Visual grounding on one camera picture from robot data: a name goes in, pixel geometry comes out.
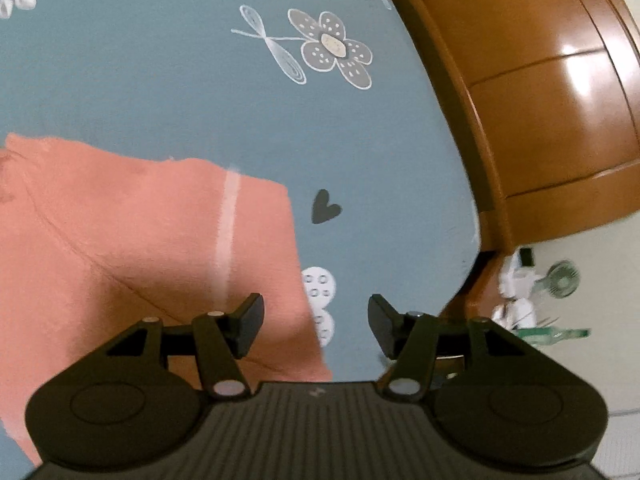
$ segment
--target black heart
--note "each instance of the black heart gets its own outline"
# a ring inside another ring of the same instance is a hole
[[[321,189],[314,200],[314,206],[311,210],[311,222],[321,224],[337,217],[341,212],[342,208],[339,205],[329,205],[329,192]]]

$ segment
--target ribbed black surface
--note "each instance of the ribbed black surface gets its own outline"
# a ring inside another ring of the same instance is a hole
[[[488,480],[603,478],[589,466],[516,475],[452,449],[414,405],[371,383],[268,383],[254,398],[216,406],[198,434],[159,462],[113,474],[47,464],[33,480]]]

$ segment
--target white polka dot circle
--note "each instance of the white polka dot circle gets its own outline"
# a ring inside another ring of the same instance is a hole
[[[316,322],[316,334],[322,346],[326,346],[334,336],[334,318],[324,309],[335,297],[334,276],[322,267],[308,267],[302,271],[302,282],[306,297]]]

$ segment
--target green fan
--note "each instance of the green fan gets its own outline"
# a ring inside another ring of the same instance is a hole
[[[546,290],[554,298],[561,300],[572,295],[580,285],[580,272],[569,260],[554,263],[546,276],[537,280],[532,292]]]

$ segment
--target pink cloth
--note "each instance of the pink cloth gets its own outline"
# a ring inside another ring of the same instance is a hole
[[[0,149],[0,418],[34,464],[31,394],[145,316],[185,324],[260,292],[240,366],[328,381],[284,186],[197,159],[151,162],[15,134]],[[192,384],[190,361],[175,365]]]

